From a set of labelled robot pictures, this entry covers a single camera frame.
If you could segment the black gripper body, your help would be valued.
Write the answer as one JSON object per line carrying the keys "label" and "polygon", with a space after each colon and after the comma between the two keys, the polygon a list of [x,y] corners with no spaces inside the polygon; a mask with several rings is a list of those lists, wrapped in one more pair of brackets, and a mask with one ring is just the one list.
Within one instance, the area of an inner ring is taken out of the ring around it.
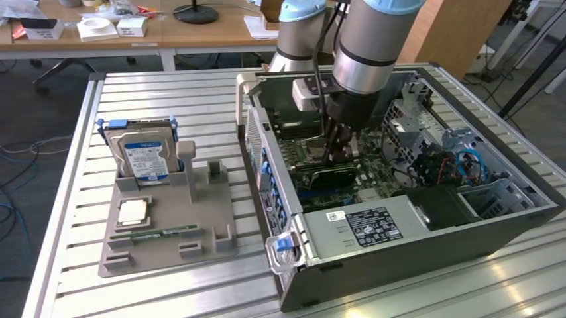
{"label": "black gripper body", "polygon": [[358,95],[342,91],[330,95],[326,113],[340,124],[361,130],[372,118],[377,103],[378,93]]}

